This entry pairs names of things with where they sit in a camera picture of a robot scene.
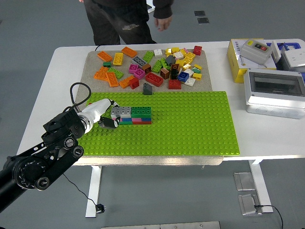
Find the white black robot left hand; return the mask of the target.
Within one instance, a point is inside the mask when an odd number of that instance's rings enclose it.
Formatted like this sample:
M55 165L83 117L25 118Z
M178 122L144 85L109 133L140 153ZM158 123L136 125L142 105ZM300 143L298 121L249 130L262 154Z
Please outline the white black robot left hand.
M85 127L85 133L88 133L92 128L94 123L98 123L100 127L106 129L115 129L119 126L120 116L115 120L107 117L102 117L102 115L111 107L118 107L119 105L108 98L99 100L88 105L85 109L78 113L79 118Z

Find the person's hand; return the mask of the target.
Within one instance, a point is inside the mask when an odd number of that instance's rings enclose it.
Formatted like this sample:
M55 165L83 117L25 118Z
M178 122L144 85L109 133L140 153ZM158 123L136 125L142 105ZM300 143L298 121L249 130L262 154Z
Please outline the person's hand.
M172 22L172 16L165 19L154 18L154 25L158 29L158 31L167 30Z

